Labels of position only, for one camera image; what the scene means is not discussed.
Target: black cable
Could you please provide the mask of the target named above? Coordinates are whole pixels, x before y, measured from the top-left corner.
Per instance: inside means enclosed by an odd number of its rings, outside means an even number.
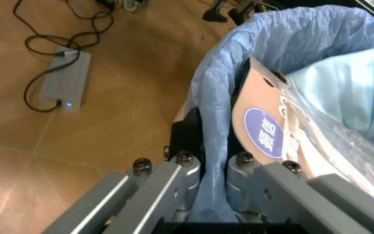
[[[71,9],[73,14],[81,20],[83,20],[83,19],[84,20],[90,20],[91,23],[92,23],[92,28],[93,28],[93,31],[80,32],[80,33],[77,33],[77,34],[73,35],[71,38],[68,39],[68,38],[65,38],[65,37],[60,37],[60,36],[55,36],[55,35],[45,35],[45,34],[38,33],[27,21],[25,21],[21,16],[19,16],[17,14],[17,10],[18,10],[19,6],[21,5],[22,1],[23,0],[18,0],[17,1],[17,3],[14,6],[13,13],[20,21],[22,21],[25,25],[27,25],[28,28],[31,29],[31,31],[34,32],[34,35],[32,35],[30,37],[27,37],[27,39],[25,39],[24,43],[25,43],[25,46],[27,47],[27,49],[29,49],[30,51],[32,51],[34,53],[40,54],[40,55],[60,56],[60,57],[66,56],[67,54],[73,54],[74,52],[76,53],[76,56],[72,61],[67,62],[65,64],[62,64],[62,65],[57,66],[57,67],[50,68],[50,69],[45,70],[44,72],[38,74],[36,77],[34,77],[33,79],[31,79],[28,82],[27,86],[24,89],[24,93],[23,93],[24,103],[30,109],[38,111],[38,112],[50,112],[50,111],[53,111],[54,109],[56,109],[57,107],[59,107],[61,105],[61,100],[58,99],[56,101],[56,105],[52,108],[49,108],[49,109],[39,109],[37,107],[34,107],[28,102],[28,96],[27,96],[28,90],[30,89],[31,85],[45,74],[48,74],[48,73],[51,73],[51,72],[54,72],[54,71],[59,71],[61,69],[64,69],[64,68],[74,64],[79,59],[80,51],[82,49],[99,44],[100,43],[100,34],[106,32],[113,25],[113,23],[114,23],[113,16],[109,12],[100,11],[100,12],[97,12],[96,14],[94,14],[92,17],[82,17],[78,13],[76,13],[76,11],[70,6],[69,0],[65,0],[67,6]],[[110,18],[109,24],[105,28],[103,28],[102,30],[99,30],[96,26],[95,21],[97,19],[106,18],[106,17]],[[84,44],[84,45],[79,45],[75,41],[77,38],[82,37],[82,36],[86,36],[86,35],[95,35],[96,36],[96,41],[91,42],[91,43],[87,43],[87,44]],[[48,52],[38,51],[38,50],[36,50],[36,49],[34,49],[30,46],[31,41],[35,40],[35,39],[45,39],[45,40],[48,40],[48,41],[50,41],[52,43],[55,43],[57,45],[61,45],[61,46],[64,46],[64,47],[74,49],[75,51],[72,51],[72,52],[56,52],[56,53],[48,53]]]

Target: white stripe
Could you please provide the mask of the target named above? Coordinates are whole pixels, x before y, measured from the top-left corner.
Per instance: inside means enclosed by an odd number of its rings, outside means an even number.
[[[75,227],[75,229],[70,234],[78,234],[84,226],[91,220],[94,215],[102,208],[106,202],[119,190],[120,187],[128,180],[128,176],[126,175],[100,202],[99,204],[92,210],[90,213]]]
[[[164,188],[161,190],[160,194],[157,196],[157,198],[154,200],[154,202],[151,204],[150,208],[148,209],[147,213],[145,213],[144,217],[142,218],[141,222],[139,222],[138,226],[136,227],[133,234],[138,234],[141,232],[141,229],[145,226],[145,223],[150,218],[152,212],[157,207],[158,202],[162,199],[166,191],[168,190],[169,186],[172,184],[173,180],[177,176],[179,170],[181,169],[181,166],[178,166],[175,172],[172,174],[171,178],[168,180],[168,182],[165,184]]]

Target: trash bin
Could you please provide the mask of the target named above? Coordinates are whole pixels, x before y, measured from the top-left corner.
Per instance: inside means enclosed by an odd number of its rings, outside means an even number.
[[[300,7],[259,13],[232,29],[198,66],[184,104],[187,110],[200,110],[206,150],[206,173],[189,221],[237,222],[226,201],[224,167],[231,96],[241,82],[236,74],[249,57],[289,74],[328,57],[371,48],[374,17],[358,8]]]

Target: gray power bank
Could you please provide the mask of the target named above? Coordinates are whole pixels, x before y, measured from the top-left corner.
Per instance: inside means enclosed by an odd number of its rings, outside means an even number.
[[[56,52],[74,51],[58,46]],[[50,68],[60,66],[76,58],[77,53],[66,54],[64,57],[53,57]],[[55,72],[48,73],[44,78],[39,99],[42,102],[61,100],[67,109],[80,108],[84,87],[86,85],[91,55],[80,51],[79,59],[72,65]]]

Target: purple circular label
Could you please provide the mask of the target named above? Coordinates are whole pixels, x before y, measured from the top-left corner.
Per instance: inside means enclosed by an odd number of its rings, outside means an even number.
[[[282,158],[284,133],[280,124],[269,113],[258,108],[250,108],[244,117],[245,129],[253,144],[264,154]]]

